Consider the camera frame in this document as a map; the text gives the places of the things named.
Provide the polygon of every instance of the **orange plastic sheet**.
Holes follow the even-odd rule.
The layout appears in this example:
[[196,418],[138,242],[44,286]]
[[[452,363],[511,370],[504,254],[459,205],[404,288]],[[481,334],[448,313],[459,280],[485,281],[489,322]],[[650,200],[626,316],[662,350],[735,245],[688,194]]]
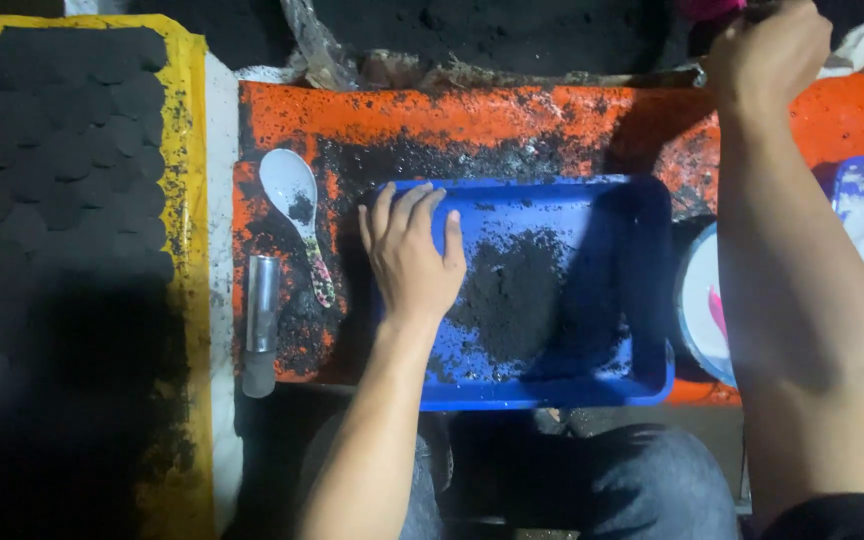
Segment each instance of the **orange plastic sheet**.
[[[355,299],[368,291],[358,290],[355,276],[342,268],[355,257],[345,247],[357,242],[355,203],[376,184],[417,177],[528,181],[652,173],[666,184],[677,219],[716,209],[720,133],[713,101],[700,89],[522,87],[429,95],[243,82],[241,117],[233,194],[237,337],[244,331],[243,271],[250,252],[278,255],[284,289],[307,289],[298,236],[270,208],[258,183],[258,161],[274,148],[300,153],[316,174],[318,241],[339,298],[322,313],[307,299],[292,301],[282,293],[291,325],[280,335],[276,369],[286,382],[357,381],[367,348],[349,337],[357,330],[347,326],[362,318],[353,316],[362,304]],[[791,106],[790,117],[809,166],[864,156],[864,75],[815,82]],[[668,400],[739,403],[734,388],[683,379]]]

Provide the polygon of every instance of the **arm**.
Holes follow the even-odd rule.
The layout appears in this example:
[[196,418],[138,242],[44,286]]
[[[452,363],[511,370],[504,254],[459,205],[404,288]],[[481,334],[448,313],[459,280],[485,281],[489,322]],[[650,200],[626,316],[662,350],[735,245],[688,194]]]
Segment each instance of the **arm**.
[[709,57],[720,279],[760,526],[816,496],[864,492],[864,262],[788,125],[831,30],[810,0],[786,0],[727,30]]
[[466,273],[458,212],[445,225],[445,255],[431,215],[446,196],[431,185],[382,190],[359,227],[385,302],[371,356],[299,519],[299,540],[396,540],[412,486],[419,399],[439,323]]

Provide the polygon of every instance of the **finger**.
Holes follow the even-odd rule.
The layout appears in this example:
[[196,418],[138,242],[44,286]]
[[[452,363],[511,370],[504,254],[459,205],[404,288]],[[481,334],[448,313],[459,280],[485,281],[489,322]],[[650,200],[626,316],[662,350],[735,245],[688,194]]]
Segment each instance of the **finger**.
[[459,210],[452,210],[445,218],[445,256],[442,258],[446,268],[466,270],[466,252],[462,249],[462,227],[459,223]]
[[426,183],[413,187],[405,195],[402,195],[402,198],[395,203],[395,208],[391,211],[389,229],[399,233],[405,232],[409,226],[409,216],[412,215],[412,209],[431,190],[432,183],[426,181]]
[[372,233],[369,231],[369,211],[365,204],[359,204],[359,234],[362,235],[362,246],[366,253],[372,252]]
[[395,194],[396,183],[390,181],[385,184],[382,192],[375,199],[375,204],[372,205],[372,228],[370,232],[373,239],[382,239],[385,237],[385,231],[389,228],[389,206]]
[[439,203],[446,198],[446,189],[440,187],[435,191],[422,197],[412,210],[412,217],[409,220],[409,229],[415,230],[426,235],[432,234],[432,213]]

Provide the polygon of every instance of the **jeans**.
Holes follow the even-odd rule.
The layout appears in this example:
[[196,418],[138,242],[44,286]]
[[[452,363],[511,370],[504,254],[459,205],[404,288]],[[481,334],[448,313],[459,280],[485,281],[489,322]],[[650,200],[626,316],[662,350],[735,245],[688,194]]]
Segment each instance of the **jeans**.
[[[322,467],[341,415],[329,420],[309,446],[299,482],[301,500]],[[546,436],[543,444],[515,445],[498,460],[511,477],[502,490],[547,493],[510,512],[553,514],[582,539],[733,540],[736,509],[725,476],[709,450],[674,427],[637,424],[587,439]],[[436,501],[426,440],[415,443],[412,493],[399,540],[440,540],[443,522]],[[565,475],[543,473],[548,467]]]

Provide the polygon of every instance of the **pink object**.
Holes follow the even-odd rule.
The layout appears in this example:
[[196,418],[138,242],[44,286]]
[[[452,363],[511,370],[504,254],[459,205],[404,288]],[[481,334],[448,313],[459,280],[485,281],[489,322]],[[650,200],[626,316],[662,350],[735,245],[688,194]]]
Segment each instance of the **pink object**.
[[678,11],[692,21],[713,20],[736,8],[745,8],[746,0],[678,0]]
[[712,314],[715,326],[722,332],[722,338],[729,341],[729,333],[726,332],[726,315],[722,310],[722,298],[715,292],[715,285],[708,288],[708,312]]

